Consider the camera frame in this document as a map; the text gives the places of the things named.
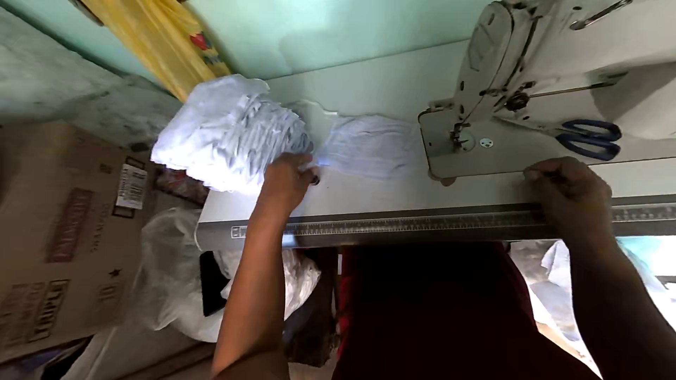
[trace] barcode label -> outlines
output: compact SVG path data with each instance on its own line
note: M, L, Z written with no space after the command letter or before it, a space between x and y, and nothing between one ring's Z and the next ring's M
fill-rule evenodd
M137 167L124 164L120 175L118 200L115 206L143 209L143 192L148 172Z

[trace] red shirt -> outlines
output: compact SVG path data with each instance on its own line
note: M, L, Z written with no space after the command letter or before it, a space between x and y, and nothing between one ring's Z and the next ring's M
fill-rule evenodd
M343 253L334 379L596 379L537 330L499 243Z

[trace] cardboard box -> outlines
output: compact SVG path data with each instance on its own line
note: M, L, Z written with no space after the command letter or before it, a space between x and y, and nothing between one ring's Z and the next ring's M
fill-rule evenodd
M150 165L65 122L0 127L0 362L121 321Z

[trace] scissors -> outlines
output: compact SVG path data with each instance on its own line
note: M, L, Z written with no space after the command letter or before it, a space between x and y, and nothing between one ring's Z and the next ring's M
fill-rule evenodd
M578 119L558 125L502 117L498 119L552 136L566 149L581 156L610 161L620 153L620 146L613 141L622 138L622 131L611 122ZM591 145L599 149L589 150L578 144Z

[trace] green wall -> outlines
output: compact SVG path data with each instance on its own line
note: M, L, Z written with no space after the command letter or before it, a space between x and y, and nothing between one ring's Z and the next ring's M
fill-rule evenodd
M469 38L489 0L189 0L229 66L276 78ZM0 0L84 57L152 75L68 0Z
M68 0L0 0L0 6L100 66L157 81L108 28L96 25Z
M220 53L276 78L468 39L490 0L190 0Z

